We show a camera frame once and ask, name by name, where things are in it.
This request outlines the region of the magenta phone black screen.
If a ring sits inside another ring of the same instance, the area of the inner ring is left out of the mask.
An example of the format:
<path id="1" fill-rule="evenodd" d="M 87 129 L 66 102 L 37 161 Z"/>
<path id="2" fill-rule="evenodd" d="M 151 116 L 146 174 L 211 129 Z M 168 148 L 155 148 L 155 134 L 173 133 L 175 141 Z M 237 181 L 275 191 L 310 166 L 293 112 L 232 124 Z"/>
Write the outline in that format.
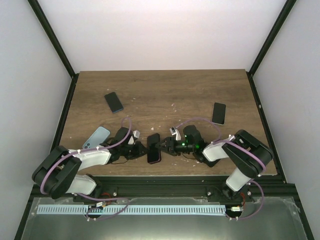
<path id="1" fill-rule="evenodd" d="M 161 151 L 156 147 L 160 142 L 160 134 L 154 133 L 147 137 L 147 163 L 152 165 L 162 160 Z"/>

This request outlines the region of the white phone black screen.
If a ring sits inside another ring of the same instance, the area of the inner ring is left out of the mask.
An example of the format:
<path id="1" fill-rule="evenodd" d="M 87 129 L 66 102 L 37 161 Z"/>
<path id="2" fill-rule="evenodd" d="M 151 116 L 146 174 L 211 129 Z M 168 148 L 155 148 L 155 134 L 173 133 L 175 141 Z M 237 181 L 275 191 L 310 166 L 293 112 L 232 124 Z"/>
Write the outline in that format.
<path id="1" fill-rule="evenodd" d="M 226 105 L 223 103 L 215 102 L 213 104 L 211 121 L 217 125 L 224 125 L 225 117 L 226 117 Z"/>

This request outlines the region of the small black phone case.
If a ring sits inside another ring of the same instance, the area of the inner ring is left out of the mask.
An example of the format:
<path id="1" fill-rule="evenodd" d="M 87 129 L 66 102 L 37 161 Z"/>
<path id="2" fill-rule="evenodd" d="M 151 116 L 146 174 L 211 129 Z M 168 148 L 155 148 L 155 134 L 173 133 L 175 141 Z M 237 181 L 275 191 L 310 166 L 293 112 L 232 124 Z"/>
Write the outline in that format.
<path id="1" fill-rule="evenodd" d="M 215 161 L 204 161 L 203 163 L 206 164 L 208 167 L 213 168 L 220 160 L 215 160 Z"/>

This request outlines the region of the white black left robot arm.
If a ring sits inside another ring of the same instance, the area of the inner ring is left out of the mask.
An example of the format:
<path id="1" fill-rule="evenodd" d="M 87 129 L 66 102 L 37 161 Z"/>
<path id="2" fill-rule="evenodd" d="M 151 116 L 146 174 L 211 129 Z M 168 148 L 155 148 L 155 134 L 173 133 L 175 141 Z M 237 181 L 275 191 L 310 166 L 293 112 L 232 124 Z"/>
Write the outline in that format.
<path id="1" fill-rule="evenodd" d="M 138 140 L 139 131 L 121 127 L 114 137 L 107 137 L 96 146 L 72 150 L 56 146 L 33 172 L 31 179 L 40 187 L 40 192 L 58 199 L 64 194 L 85 195 L 97 202 L 103 186 L 96 177 L 78 172 L 93 166 L 104 166 L 124 157 L 134 160 L 147 154 L 148 149 Z"/>

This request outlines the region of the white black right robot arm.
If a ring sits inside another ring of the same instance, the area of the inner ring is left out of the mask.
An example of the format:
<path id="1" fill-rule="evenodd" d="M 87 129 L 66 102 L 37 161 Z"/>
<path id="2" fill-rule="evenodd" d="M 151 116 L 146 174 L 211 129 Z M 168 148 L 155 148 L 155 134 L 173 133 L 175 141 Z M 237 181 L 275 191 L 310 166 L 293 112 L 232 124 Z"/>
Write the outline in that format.
<path id="1" fill-rule="evenodd" d="M 220 160 L 229 158 L 235 170 L 222 185 L 223 198 L 229 202 L 240 196 L 241 189 L 266 171 L 273 160 L 273 151 L 249 132 L 241 129 L 227 139 L 205 142 L 195 125 L 183 129 L 184 140 L 177 128 L 170 129 L 171 136 L 155 142 L 155 147 L 171 156 L 192 154 L 194 158 L 214 167 Z"/>

